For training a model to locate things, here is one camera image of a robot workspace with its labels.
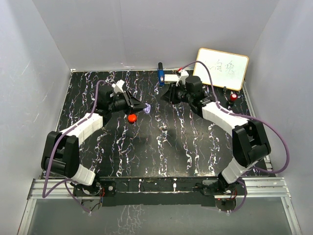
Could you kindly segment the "purple earbud charging case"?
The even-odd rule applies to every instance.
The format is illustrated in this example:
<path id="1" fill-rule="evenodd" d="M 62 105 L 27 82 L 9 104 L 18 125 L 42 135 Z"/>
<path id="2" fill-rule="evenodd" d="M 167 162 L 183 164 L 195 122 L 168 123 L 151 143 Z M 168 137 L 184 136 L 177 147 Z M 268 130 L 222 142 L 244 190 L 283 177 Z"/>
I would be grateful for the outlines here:
<path id="1" fill-rule="evenodd" d="M 145 114 L 149 114 L 150 111 L 151 111 L 151 105 L 148 104 L 148 103 L 146 103 L 145 105 L 146 105 L 146 107 L 143 109 L 143 112 L 144 112 Z"/>

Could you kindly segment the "red earbud charging case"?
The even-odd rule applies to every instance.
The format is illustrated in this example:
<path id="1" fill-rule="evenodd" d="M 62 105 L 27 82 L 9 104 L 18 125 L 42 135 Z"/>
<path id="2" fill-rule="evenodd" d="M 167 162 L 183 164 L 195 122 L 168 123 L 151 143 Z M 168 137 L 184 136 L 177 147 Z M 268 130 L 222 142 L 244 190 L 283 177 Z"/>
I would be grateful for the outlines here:
<path id="1" fill-rule="evenodd" d="M 129 123 L 136 123 L 136 121 L 137 121 L 137 115 L 136 114 L 128 115 L 128 122 Z"/>

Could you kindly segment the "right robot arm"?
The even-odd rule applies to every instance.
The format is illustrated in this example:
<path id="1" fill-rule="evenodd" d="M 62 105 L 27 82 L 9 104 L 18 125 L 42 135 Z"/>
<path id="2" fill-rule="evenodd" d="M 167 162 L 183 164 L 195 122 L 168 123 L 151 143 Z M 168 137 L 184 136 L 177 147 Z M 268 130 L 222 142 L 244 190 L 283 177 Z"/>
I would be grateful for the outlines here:
<path id="1" fill-rule="evenodd" d="M 238 179 L 271 152 L 263 124 L 240 117 L 211 100 L 197 76 L 171 82 L 161 98 L 173 105 L 187 103 L 195 114 L 216 124 L 232 137 L 232 160 L 219 173 L 217 181 L 208 185 L 210 190 L 230 194 Z"/>

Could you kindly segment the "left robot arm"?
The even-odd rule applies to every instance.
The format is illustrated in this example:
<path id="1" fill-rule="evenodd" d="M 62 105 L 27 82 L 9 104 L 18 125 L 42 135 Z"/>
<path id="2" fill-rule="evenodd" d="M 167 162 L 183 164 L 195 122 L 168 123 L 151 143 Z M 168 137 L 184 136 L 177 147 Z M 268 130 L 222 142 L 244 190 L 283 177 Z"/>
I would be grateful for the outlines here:
<path id="1" fill-rule="evenodd" d="M 90 195 L 100 192 L 101 183 L 95 172 L 80 162 L 80 145 L 94 132 L 103 128 L 115 112 L 124 112 L 130 123 L 135 122 L 137 112 L 149 113 L 151 106 L 136 99 L 121 85 L 99 86 L 95 92 L 92 109 L 83 118 L 61 132 L 48 133 L 43 157 L 42 170 L 66 177 L 73 186 Z"/>

